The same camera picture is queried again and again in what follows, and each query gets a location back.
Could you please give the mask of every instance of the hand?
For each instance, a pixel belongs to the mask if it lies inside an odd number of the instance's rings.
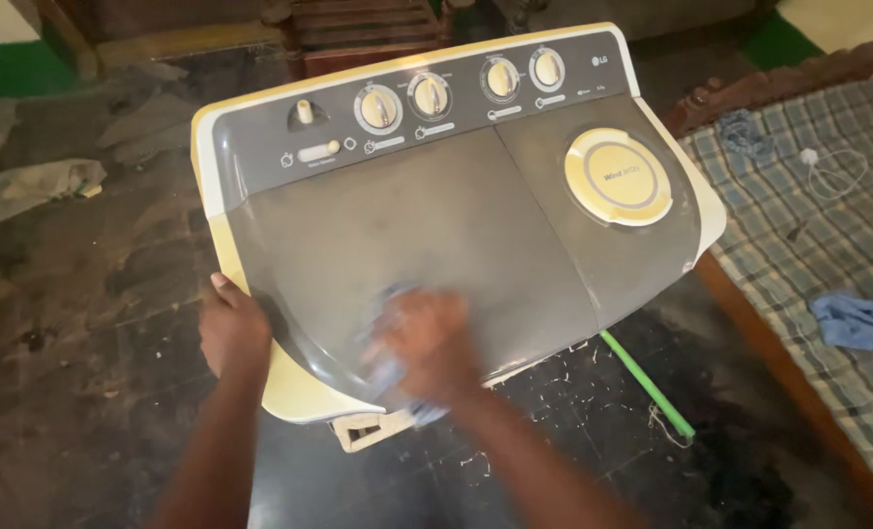
[[[208,367],[222,378],[227,373],[263,375],[270,368],[273,331],[252,297],[220,272],[211,275],[213,290],[204,298],[198,319],[201,350]]]
[[[481,387],[466,329],[468,306],[458,294],[417,289],[389,300],[375,342],[403,362],[401,389],[452,408]]]

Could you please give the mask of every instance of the round yellow lid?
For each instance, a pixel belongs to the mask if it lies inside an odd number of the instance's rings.
[[[606,222],[648,226],[671,209],[665,168],[618,129],[592,129],[573,140],[564,171],[573,196]]]

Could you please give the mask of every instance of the washing machine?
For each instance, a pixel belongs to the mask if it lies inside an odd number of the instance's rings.
[[[726,223],[613,24],[210,104],[192,156],[221,270],[276,337],[263,405],[294,423],[406,404],[362,376],[395,284],[464,292],[484,376],[503,377],[641,307]]]

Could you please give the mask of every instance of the plaid mattress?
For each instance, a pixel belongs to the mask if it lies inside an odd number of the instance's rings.
[[[714,125],[680,140],[728,210],[712,254],[782,340],[808,382],[873,469],[873,351],[826,345],[807,303],[831,290],[873,297],[873,79],[749,113],[774,149],[727,150]],[[808,189],[805,148],[866,155],[870,170],[846,196]],[[819,168],[860,174],[853,155]]]

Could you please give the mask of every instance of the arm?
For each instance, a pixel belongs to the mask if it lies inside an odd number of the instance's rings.
[[[223,274],[205,298],[201,349],[218,375],[149,529],[243,529],[250,509],[257,416],[272,334],[257,303]]]
[[[486,452],[534,529],[638,527],[629,508],[571,465],[522,421],[518,411],[480,385],[458,295],[413,291],[392,300],[399,325],[378,330],[406,365],[401,387],[450,409],[456,424]]]

